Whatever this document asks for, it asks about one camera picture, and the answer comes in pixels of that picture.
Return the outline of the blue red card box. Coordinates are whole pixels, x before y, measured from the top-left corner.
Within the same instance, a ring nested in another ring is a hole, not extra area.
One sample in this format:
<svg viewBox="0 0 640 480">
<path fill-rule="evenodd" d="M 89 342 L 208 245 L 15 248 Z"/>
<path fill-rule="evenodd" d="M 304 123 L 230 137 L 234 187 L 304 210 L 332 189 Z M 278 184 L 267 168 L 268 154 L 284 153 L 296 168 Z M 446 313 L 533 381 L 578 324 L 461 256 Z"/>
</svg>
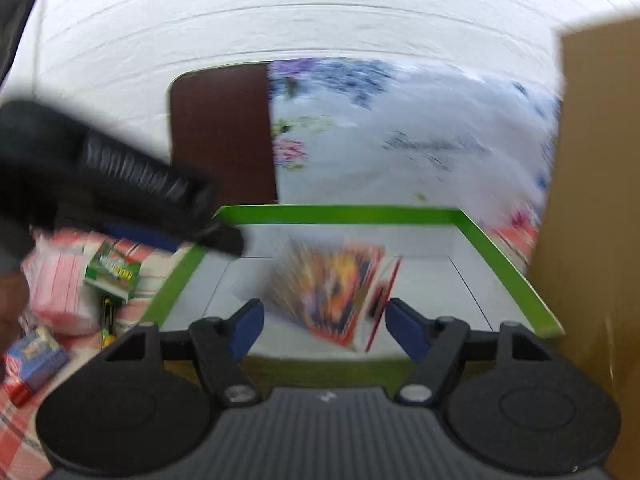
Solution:
<svg viewBox="0 0 640 480">
<path fill-rule="evenodd" d="M 15 406 L 22 406 L 67 362 L 65 349 L 45 327 L 39 326 L 6 352 L 3 388 Z"/>
</svg>

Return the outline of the red plaid bed blanket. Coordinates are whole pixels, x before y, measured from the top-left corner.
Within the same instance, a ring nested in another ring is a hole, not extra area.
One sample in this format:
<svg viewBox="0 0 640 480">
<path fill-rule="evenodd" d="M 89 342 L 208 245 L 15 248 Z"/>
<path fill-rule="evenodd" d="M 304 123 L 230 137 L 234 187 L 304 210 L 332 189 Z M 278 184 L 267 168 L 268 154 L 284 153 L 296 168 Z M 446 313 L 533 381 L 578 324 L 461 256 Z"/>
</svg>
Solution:
<svg viewBox="0 0 640 480">
<path fill-rule="evenodd" d="M 100 234 L 62 231 L 43 237 L 39 241 L 37 254 L 42 256 L 47 249 L 52 249 L 55 252 L 78 252 L 90 258 L 104 240 L 106 237 Z M 176 265 L 189 252 L 191 246 L 186 244 L 176 252 L 164 252 L 123 240 L 116 244 L 116 248 L 141 262 L 141 290 L 122 307 L 116 318 L 116 330 L 121 334 L 140 321 L 155 295 Z M 1 477 L 3 479 L 41 479 L 50 471 L 49 462 L 43 454 L 35 432 L 35 416 L 39 405 L 51 390 L 64 382 L 100 350 L 98 335 L 62 338 L 60 343 L 70 357 L 70 362 L 27 402 L 16 406 L 5 391 L 1 393 Z"/>
</svg>

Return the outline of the dark brown headboard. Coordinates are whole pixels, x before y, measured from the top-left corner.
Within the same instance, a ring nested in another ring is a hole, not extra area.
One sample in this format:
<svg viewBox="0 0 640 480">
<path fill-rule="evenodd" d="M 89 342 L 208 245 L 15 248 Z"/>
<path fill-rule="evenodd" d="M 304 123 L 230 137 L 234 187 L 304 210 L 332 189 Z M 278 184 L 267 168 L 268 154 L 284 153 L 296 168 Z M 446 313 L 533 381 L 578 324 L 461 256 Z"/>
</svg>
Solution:
<svg viewBox="0 0 640 480">
<path fill-rule="evenodd" d="M 215 179 L 215 208 L 278 200 L 265 63 L 182 74 L 168 104 L 171 159 Z"/>
</svg>

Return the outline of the green cardboard storage box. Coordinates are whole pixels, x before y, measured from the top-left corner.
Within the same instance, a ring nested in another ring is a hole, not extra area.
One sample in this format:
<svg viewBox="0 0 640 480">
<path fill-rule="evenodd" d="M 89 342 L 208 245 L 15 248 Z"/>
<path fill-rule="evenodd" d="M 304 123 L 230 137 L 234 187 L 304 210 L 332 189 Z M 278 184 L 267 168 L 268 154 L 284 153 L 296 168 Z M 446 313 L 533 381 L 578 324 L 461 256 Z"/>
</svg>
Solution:
<svg viewBox="0 0 640 480">
<path fill-rule="evenodd" d="M 274 382 L 393 385 L 406 362 L 386 330 L 387 301 L 474 330 L 521 324 L 559 337 L 558 318 L 466 212 L 401 206 L 227 206 L 242 256 L 193 246 L 144 312 L 163 330 L 265 305 L 248 367 Z"/>
</svg>

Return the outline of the colourful card pack box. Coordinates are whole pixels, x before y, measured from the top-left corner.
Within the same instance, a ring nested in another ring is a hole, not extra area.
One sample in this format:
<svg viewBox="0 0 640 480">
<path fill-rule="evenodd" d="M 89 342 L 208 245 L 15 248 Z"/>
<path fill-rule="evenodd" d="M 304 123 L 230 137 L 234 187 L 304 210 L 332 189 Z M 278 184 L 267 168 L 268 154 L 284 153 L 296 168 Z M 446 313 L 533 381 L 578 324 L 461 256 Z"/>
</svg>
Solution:
<svg viewBox="0 0 640 480">
<path fill-rule="evenodd" d="M 378 244 L 293 238 L 267 275 L 265 307 L 316 338 L 367 352 L 401 263 Z"/>
</svg>

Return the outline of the green card game box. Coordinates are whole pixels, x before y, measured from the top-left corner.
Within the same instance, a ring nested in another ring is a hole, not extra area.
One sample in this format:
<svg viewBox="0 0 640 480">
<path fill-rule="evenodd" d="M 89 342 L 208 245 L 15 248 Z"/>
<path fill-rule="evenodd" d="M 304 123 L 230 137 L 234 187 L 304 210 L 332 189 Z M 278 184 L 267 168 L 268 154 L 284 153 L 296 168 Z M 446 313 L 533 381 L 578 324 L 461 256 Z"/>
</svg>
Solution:
<svg viewBox="0 0 640 480">
<path fill-rule="evenodd" d="M 104 294 L 129 301 L 137 289 L 141 263 L 109 242 L 103 242 L 89 260 L 84 282 Z"/>
</svg>

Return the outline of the brown cardboard panel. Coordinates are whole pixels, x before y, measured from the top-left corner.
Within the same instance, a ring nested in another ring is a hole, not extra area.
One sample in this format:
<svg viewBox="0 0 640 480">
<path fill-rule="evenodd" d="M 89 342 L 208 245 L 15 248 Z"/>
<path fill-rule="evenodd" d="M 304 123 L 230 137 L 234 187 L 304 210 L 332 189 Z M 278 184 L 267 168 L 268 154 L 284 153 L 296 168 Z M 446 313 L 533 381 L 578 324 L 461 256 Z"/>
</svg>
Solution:
<svg viewBox="0 0 640 480">
<path fill-rule="evenodd" d="M 608 468 L 639 471 L 639 20 L 562 38 L 565 91 L 549 201 L 529 277 L 559 346 L 620 404 Z"/>
</svg>

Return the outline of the pink zip bag pack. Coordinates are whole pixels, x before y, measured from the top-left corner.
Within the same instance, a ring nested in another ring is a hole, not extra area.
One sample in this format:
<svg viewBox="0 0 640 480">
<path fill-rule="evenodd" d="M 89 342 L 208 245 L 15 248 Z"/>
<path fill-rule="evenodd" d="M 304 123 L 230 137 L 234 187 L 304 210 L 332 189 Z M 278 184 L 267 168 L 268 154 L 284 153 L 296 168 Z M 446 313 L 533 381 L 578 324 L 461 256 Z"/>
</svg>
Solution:
<svg viewBox="0 0 640 480">
<path fill-rule="evenodd" d="M 38 232 L 36 246 L 23 262 L 29 309 L 55 334 L 88 336 L 100 327 L 100 300 L 85 283 L 87 264 L 105 238 L 98 234 Z"/>
</svg>

